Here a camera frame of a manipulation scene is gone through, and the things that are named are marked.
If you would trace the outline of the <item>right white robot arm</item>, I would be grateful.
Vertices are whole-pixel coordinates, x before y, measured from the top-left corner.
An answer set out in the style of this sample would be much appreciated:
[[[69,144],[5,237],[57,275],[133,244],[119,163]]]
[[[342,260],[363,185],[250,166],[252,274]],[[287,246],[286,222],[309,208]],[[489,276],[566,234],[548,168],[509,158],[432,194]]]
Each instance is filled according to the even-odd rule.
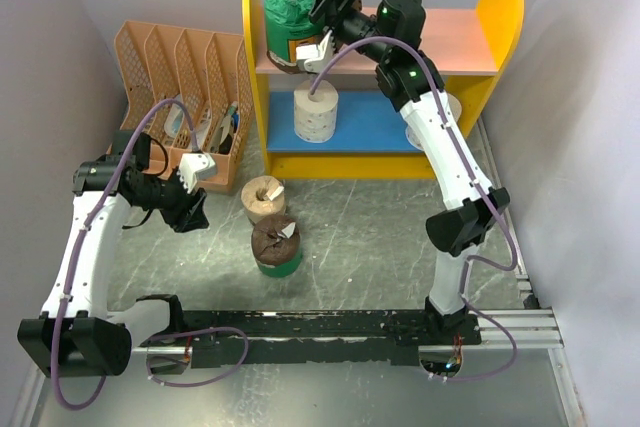
[[[469,314],[470,264],[487,232],[503,224],[510,203],[477,165],[457,125],[435,64],[421,51],[422,0],[381,0],[367,16],[361,0],[314,0],[309,20],[323,28],[318,44],[297,48],[298,66],[320,80],[349,51],[375,64],[378,87],[416,136],[439,183],[444,211],[426,221],[437,249],[434,283],[425,301],[426,337],[443,345]]]

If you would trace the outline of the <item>white floral toilet paper roll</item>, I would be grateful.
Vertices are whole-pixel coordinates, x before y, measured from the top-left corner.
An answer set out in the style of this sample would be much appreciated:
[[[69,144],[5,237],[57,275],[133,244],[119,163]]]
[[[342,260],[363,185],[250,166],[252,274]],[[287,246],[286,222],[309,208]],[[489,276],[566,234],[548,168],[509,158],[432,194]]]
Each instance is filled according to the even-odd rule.
[[[443,106],[451,112],[451,114],[454,117],[454,120],[458,121],[462,113],[462,105],[460,101],[451,93],[446,92],[445,95],[446,95],[446,101],[443,103]],[[419,142],[418,137],[416,136],[416,134],[414,133],[413,129],[410,126],[406,127],[405,136],[411,146],[413,146],[415,149],[419,151],[423,151],[423,147]]]

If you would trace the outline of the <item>white dotted toilet paper roll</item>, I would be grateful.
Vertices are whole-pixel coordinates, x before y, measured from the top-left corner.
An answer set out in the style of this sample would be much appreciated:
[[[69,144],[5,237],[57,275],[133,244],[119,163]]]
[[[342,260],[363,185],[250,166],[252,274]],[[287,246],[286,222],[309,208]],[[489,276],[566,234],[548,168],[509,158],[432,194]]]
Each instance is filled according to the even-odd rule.
[[[293,91],[294,132],[305,142],[324,143],[336,129],[339,94],[326,80],[322,80],[313,95],[311,81],[306,80]]]

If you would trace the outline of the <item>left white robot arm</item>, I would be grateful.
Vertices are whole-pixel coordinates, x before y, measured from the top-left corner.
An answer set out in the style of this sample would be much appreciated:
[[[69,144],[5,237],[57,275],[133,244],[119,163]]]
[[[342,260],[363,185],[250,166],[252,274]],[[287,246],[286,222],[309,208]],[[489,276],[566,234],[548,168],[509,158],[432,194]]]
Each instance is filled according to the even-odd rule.
[[[167,179],[148,173],[151,138],[141,134],[129,159],[131,132],[118,131],[113,152],[82,163],[73,176],[73,220],[59,273],[35,319],[21,321],[17,339],[45,376],[58,353],[62,377],[118,376],[133,348],[154,337],[162,345],[187,332],[174,294],[140,297],[133,307],[109,312],[107,290],[115,247],[132,208],[158,212],[176,233],[204,229],[204,189],[197,183],[217,166],[202,151],[186,151]]]

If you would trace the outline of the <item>brown green paper roll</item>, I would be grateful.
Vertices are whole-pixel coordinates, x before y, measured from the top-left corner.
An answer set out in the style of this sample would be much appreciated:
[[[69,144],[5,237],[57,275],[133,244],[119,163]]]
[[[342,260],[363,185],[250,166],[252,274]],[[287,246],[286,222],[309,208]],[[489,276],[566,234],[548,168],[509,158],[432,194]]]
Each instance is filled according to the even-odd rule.
[[[251,249],[258,269],[271,278],[293,274],[302,262],[301,234],[288,215],[269,215],[257,222],[251,234]]]

